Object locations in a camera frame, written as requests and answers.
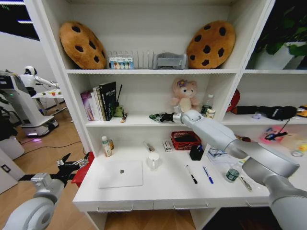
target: pink stuffed bear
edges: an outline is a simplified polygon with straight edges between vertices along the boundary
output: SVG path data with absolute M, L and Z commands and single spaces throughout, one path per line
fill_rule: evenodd
M 190 109 L 199 110 L 199 100 L 195 97 L 197 92 L 197 83 L 194 80 L 187 81 L 183 79 L 175 79 L 173 83 L 174 98 L 171 104 L 173 106 L 180 105 L 181 111 L 186 112 Z

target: wooden floor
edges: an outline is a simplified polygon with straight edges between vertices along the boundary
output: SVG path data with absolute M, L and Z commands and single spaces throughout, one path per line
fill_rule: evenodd
M 41 146 L 65 146 L 79 141 L 78 133 L 71 123 L 68 110 L 55 115 L 59 127 L 45 137 L 34 139 L 23 145 L 26 152 Z M 21 143 L 27 138 L 21 129 L 18 129 L 18 140 Z M 15 163 L 26 173 L 56 173 L 56 161 L 65 154 L 71 153 L 70 161 L 84 157 L 82 144 L 64 148 L 43 148 L 27 153 L 15 160 Z M 78 188 L 68 183 L 62 192 L 57 208 L 48 230 L 94 230 L 91 222 L 73 205 L 72 200 Z M 24 201 L 31 199 L 35 188 L 31 182 L 19 182 L 16 186 L 0 194 L 0 229 L 3 228 L 10 213 Z M 173 210 L 134 211 L 131 213 L 109 214 L 106 230 L 192 230 L 193 221 L 189 211 L 176 212 Z

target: cookie-shaped cushion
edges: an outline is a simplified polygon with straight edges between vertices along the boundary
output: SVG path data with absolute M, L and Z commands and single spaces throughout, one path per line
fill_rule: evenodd
M 105 51 L 95 34 L 78 22 L 64 23 L 59 37 L 67 55 L 82 69 L 104 69 Z
M 215 21 L 202 27 L 187 48 L 191 69 L 213 69 L 227 60 L 235 44 L 235 30 L 228 22 Z

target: white desk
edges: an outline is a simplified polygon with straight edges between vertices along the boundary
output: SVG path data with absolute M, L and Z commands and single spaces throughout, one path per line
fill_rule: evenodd
M 57 110 L 56 112 L 54 112 L 53 114 L 51 115 L 54 115 L 54 114 L 57 114 L 61 111 L 63 111 L 64 109 L 67 109 L 67 107 L 61 107 L 61 105 L 59 104 L 59 98 L 64 98 L 62 94 L 59 94 L 60 92 L 60 89 L 55 89 L 55 90 L 48 90 L 48 91 L 45 91 L 45 95 L 43 95 L 43 92 L 39 92 L 37 94 L 35 94 L 32 98 L 34 99 L 39 99 L 39 98 L 52 98 L 54 99 L 56 105 L 57 105 Z M 39 107 L 42 109 L 43 113 L 46 115 L 46 109 L 44 108 L 42 102 L 40 100 L 37 100 L 37 103 L 39 105 Z
M 114 155 L 95 158 L 73 203 L 87 214 L 97 229 L 104 229 L 108 212 L 152 209 L 189 209 L 196 229 L 202 229 L 221 207 L 268 206 L 268 190 L 245 176 L 253 188 L 249 192 L 238 179 L 229 183 L 224 179 L 227 166 L 212 164 L 207 156 L 202 161 L 192 161 L 189 151 L 164 152 L 162 143 L 152 143 L 160 152 L 162 166 L 152 172 L 146 165 L 148 152 L 140 143 L 115 142 Z M 295 158 L 301 167 L 290 181 L 298 188 L 307 190 L 307 156 Z M 98 189 L 97 180 L 102 161 L 142 160 L 143 186 Z M 198 181 L 194 184 L 186 169 L 189 165 Z M 211 174 L 210 184 L 202 165 Z

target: white wall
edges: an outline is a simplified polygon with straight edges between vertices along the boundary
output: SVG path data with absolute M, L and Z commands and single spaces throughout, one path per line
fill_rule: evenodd
M 41 78 L 50 81 L 56 80 L 39 41 L 0 32 L 0 69 L 23 74 L 25 66 L 34 66 Z M 43 92 L 47 89 L 41 85 L 35 86 L 37 92 Z M 41 101 L 45 108 L 55 105 L 53 99 L 41 99 Z M 0 106 L 12 110 L 10 105 L 1 103 Z

